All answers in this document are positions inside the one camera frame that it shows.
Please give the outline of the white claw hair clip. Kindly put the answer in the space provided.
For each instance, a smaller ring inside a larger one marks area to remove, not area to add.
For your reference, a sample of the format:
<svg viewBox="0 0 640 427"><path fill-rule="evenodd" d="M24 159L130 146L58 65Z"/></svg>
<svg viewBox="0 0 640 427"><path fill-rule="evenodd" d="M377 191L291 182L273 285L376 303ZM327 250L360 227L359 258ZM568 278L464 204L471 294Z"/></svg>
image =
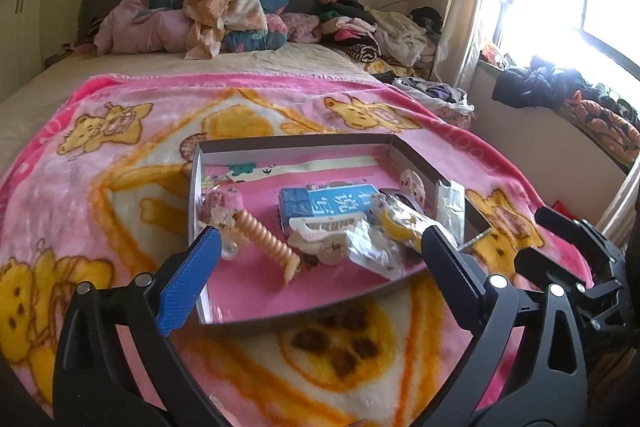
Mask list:
<svg viewBox="0 0 640 427"><path fill-rule="evenodd" d="M361 212L329 217L292 218L288 245L322 265L339 265L348 256L346 233L366 219Z"/></svg>

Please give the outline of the orange floral cloth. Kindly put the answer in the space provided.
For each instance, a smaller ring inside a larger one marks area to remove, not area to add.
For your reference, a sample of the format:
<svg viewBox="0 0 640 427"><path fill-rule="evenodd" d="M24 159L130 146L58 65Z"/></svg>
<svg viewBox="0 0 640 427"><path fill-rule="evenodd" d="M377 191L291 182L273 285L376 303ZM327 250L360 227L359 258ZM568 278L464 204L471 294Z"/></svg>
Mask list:
<svg viewBox="0 0 640 427"><path fill-rule="evenodd" d="M186 60L211 60L231 31L266 31L267 17L259 0L184 0L183 13L192 20Z"/></svg>

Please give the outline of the dark teal floral quilt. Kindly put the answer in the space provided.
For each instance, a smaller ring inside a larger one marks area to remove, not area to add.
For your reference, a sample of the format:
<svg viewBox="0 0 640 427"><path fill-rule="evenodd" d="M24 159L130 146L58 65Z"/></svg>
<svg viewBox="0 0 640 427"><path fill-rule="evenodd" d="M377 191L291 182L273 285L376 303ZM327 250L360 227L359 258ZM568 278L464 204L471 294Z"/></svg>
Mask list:
<svg viewBox="0 0 640 427"><path fill-rule="evenodd" d="M222 52L276 50L286 43L281 18L290 0L146 0L134 20L160 25L163 47L188 60L211 60Z"/></svg>

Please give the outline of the laundry basket with clothes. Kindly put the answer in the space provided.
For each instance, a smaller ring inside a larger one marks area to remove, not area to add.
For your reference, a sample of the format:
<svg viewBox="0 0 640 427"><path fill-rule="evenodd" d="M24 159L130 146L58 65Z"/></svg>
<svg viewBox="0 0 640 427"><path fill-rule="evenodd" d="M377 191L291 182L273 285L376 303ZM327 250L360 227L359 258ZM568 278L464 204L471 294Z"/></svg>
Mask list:
<svg viewBox="0 0 640 427"><path fill-rule="evenodd" d="M418 77L396 78L393 86L448 124L465 130L471 129L474 106L469 103L468 94L464 90Z"/></svg>

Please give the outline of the blue small box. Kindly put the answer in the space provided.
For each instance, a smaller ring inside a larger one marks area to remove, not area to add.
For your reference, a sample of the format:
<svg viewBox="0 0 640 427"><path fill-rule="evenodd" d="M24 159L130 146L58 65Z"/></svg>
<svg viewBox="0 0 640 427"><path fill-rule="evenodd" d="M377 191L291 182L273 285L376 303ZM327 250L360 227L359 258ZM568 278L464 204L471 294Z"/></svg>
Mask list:
<svg viewBox="0 0 640 427"><path fill-rule="evenodd" d="M279 193L279 215L282 230L290 233L290 220L292 218L312 217L311 202L306 188L285 187Z"/></svg>

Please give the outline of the pink pillow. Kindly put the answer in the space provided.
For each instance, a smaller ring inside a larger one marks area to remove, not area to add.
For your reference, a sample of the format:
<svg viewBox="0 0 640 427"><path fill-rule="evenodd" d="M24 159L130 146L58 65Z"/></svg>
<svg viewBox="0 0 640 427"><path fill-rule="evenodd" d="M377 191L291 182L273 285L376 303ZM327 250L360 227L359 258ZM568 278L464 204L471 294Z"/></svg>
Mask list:
<svg viewBox="0 0 640 427"><path fill-rule="evenodd" d="M122 0L93 39L96 53L184 53L192 20L182 9L152 10L149 0Z"/></svg>

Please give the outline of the beige spiral hair clip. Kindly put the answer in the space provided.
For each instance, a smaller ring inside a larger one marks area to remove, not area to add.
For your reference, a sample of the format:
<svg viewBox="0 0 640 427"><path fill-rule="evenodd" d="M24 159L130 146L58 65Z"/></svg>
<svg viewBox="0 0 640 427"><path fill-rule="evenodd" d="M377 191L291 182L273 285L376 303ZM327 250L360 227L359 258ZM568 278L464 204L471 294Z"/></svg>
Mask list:
<svg viewBox="0 0 640 427"><path fill-rule="evenodd" d="M250 243L256 245L265 256L280 265L283 269L285 285L291 283L299 270L300 262L302 262L299 255L247 210L243 209L233 213L232 219L235 228Z"/></svg>

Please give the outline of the polka dot fabric bow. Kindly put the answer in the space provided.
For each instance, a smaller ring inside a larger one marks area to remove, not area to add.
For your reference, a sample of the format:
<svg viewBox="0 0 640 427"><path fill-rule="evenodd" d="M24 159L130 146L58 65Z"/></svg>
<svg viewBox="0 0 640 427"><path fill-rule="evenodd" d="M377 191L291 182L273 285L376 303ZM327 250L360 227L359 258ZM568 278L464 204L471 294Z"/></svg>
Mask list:
<svg viewBox="0 0 640 427"><path fill-rule="evenodd" d="M398 188L380 188L378 191L387 197L398 199L399 202L418 213L424 213L425 187L420 176L411 169L401 173Z"/></svg>

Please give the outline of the cream wardrobe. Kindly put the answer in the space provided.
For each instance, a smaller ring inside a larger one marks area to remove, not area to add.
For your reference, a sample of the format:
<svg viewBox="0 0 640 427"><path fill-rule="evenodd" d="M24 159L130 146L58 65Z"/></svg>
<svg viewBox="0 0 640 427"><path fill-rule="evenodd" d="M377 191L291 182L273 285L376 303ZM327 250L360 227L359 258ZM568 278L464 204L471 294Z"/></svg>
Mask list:
<svg viewBox="0 0 640 427"><path fill-rule="evenodd" d="M1 0L1 100L41 72L40 0Z"/></svg>

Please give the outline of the pink bear fleece blanket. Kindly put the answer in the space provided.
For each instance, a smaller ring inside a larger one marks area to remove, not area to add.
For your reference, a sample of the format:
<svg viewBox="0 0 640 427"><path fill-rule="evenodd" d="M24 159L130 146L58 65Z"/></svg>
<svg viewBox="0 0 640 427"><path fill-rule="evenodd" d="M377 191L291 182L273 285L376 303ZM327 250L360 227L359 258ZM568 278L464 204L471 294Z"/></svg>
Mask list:
<svg viewBox="0 0 640 427"><path fill-rule="evenodd" d="M480 265L513 283L539 248L584 281L586 260L534 221L533 185L499 152L375 79L302 74L87 80L38 129L1 184L1 351L43 414L77 284L127 283L188 241L202 140L392 134L460 182L490 230ZM426 274L320 322L217 333L190 320L171 340L240 426L405 426L433 399L469 335Z"/></svg>

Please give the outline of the dark clothes on sill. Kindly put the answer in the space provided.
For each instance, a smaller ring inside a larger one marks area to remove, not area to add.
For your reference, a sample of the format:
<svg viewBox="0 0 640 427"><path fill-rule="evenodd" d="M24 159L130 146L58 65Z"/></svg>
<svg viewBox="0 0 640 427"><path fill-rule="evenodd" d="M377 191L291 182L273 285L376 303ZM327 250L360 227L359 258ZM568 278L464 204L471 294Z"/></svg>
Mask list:
<svg viewBox="0 0 640 427"><path fill-rule="evenodd" d="M556 109L588 82L576 69L562 69L534 56L529 68L510 67L498 75L491 98L513 108Z"/></svg>

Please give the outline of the clear plastic packet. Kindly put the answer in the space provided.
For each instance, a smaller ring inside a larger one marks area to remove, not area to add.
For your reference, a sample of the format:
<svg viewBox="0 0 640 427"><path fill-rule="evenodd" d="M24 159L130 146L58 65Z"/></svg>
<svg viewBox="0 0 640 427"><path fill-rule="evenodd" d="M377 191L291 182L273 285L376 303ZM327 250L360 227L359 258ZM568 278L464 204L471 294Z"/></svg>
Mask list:
<svg viewBox="0 0 640 427"><path fill-rule="evenodd" d="M465 194L456 181L439 181L436 185L436 220L452 235L458 246L465 238Z"/></svg>

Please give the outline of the clear butterfly hair clip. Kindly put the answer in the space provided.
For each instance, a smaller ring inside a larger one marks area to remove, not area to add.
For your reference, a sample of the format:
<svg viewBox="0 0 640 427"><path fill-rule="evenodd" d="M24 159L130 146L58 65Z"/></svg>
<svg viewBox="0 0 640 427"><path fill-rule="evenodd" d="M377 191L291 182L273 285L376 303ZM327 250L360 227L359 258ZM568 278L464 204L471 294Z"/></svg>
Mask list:
<svg viewBox="0 0 640 427"><path fill-rule="evenodd" d="M250 240L235 227L216 225L215 229L220 234L221 258L224 260L235 259L239 256L242 249L250 243Z"/></svg>

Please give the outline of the pile of clothes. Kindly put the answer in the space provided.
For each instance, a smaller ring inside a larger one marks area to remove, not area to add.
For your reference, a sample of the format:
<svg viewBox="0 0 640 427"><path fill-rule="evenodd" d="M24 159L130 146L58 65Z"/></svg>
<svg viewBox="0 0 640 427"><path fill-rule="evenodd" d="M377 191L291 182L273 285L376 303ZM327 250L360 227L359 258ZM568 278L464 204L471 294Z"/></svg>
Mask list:
<svg viewBox="0 0 640 427"><path fill-rule="evenodd" d="M318 43L373 76L430 79L444 19L430 6L409 14L370 9L358 0L317 0L309 13L281 15L288 40Z"/></svg>

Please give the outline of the cream curtain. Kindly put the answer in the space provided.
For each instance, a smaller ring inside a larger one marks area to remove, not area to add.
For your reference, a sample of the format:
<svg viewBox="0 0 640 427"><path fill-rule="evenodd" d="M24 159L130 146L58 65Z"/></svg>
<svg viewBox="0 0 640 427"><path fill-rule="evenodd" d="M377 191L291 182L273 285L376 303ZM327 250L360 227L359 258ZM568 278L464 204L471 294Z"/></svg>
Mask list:
<svg viewBox="0 0 640 427"><path fill-rule="evenodd" d="M469 91L480 59L483 0L448 0L433 74L440 82Z"/></svg>

